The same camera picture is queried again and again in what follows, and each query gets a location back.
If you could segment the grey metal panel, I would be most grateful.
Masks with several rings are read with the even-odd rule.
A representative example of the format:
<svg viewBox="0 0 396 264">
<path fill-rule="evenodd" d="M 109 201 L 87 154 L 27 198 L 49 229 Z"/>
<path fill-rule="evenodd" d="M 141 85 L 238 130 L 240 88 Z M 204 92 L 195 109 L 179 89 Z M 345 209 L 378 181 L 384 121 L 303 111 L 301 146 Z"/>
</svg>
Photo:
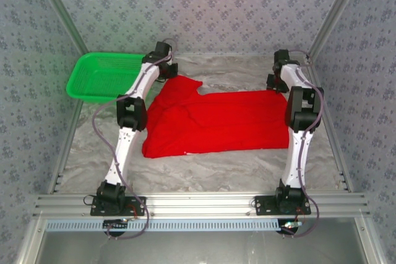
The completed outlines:
<svg viewBox="0 0 396 264">
<path fill-rule="evenodd" d="M 14 264 L 389 264 L 364 218 L 324 218 L 309 235 L 235 231 L 233 221 L 213 231 L 157 230 L 109 240 L 97 220 L 37 219 L 28 226 Z"/>
</svg>

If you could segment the aluminium frame post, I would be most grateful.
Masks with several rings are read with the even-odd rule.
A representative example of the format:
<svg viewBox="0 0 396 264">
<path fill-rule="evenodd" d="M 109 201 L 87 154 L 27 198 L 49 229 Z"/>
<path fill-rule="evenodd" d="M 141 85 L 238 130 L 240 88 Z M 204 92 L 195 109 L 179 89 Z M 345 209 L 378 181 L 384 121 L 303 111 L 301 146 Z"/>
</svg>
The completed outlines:
<svg viewBox="0 0 396 264">
<path fill-rule="evenodd" d="M 313 59 L 320 54 L 349 2 L 350 0 L 335 0 L 332 4 L 309 49 L 309 54 Z"/>
<path fill-rule="evenodd" d="M 80 55 L 89 52 L 62 0 L 48 0 Z"/>
</svg>

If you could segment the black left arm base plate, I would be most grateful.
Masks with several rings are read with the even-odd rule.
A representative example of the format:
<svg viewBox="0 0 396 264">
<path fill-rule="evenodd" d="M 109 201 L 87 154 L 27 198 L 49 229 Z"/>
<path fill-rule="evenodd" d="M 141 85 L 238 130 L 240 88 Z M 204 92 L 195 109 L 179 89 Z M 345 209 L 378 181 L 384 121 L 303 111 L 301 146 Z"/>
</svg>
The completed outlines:
<svg viewBox="0 0 396 264">
<path fill-rule="evenodd" d="M 103 198 L 93 197 L 91 216 L 145 216 L 144 206 L 133 196 L 125 197 L 120 201 L 106 201 Z"/>
</svg>

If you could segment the green plastic mesh basket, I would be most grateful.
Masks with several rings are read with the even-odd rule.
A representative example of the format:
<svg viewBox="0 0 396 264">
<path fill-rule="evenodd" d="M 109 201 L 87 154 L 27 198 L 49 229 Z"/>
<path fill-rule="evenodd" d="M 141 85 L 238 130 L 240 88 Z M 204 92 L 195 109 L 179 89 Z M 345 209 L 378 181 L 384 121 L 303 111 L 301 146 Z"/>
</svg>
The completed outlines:
<svg viewBox="0 0 396 264">
<path fill-rule="evenodd" d="M 140 72 L 143 54 L 88 53 L 78 59 L 67 94 L 84 102 L 106 103 L 125 94 Z"/>
</svg>

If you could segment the red printed t-shirt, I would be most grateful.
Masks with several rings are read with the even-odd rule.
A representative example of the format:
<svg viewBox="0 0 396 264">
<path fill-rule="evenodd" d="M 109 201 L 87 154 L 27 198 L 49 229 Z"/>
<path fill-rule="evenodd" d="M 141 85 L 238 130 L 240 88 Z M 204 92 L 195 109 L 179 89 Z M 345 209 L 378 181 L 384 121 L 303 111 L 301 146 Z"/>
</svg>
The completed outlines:
<svg viewBox="0 0 396 264">
<path fill-rule="evenodd" d="M 167 81 L 148 109 L 146 158 L 237 150 L 286 149 L 286 99 L 271 90 L 198 92 L 202 82 Z"/>
</svg>

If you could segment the small LED circuit board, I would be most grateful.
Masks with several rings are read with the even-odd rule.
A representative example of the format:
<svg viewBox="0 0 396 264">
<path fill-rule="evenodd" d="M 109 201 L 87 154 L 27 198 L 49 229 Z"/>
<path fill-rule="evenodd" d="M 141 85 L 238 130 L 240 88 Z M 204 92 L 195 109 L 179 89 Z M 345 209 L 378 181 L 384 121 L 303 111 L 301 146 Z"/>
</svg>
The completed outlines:
<svg viewBox="0 0 396 264">
<path fill-rule="evenodd" d="M 303 225 L 302 222 L 298 220 L 292 219 L 279 219 L 278 224 L 280 230 L 277 231 L 279 234 L 287 235 L 287 236 L 294 236 L 298 231 L 298 228 Z"/>
<path fill-rule="evenodd" d="M 102 223 L 102 229 L 108 237 L 119 237 L 123 235 L 127 227 L 127 219 L 106 219 Z"/>
</svg>

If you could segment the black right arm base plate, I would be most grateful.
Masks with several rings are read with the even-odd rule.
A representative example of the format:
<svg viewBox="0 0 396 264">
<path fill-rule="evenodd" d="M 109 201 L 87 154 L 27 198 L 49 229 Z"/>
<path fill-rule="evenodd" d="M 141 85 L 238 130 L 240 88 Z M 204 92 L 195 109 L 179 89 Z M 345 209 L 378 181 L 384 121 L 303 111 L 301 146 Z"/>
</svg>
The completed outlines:
<svg viewBox="0 0 396 264">
<path fill-rule="evenodd" d="M 310 215 L 312 213 L 310 204 L 305 198 L 278 199 L 276 196 L 255 196 L 254 207 L 257 216 L 265 215 Z"/>
</svg>

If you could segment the long aluminium mounting rail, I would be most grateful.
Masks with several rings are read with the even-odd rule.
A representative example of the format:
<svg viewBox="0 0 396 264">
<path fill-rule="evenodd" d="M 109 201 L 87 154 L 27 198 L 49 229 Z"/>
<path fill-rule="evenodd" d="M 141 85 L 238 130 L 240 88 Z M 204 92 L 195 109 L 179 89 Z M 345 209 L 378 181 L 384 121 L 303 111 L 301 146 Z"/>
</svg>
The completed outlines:
<svg viewBox="0 0 396 264">
<path fill-rule="evenodd" d="M 313 191 L 321 218 L 348 218 L 370 215 L 364 194 L 347 191 Z M 147 194 L 147 207 L 154 218 L 247 218 L 255 217 L 254 192 L 159 193 Z M 44 218 L 86 218 L 90 207 L 84 195 L 40 195 L 34 216 Z"/>
</svg>

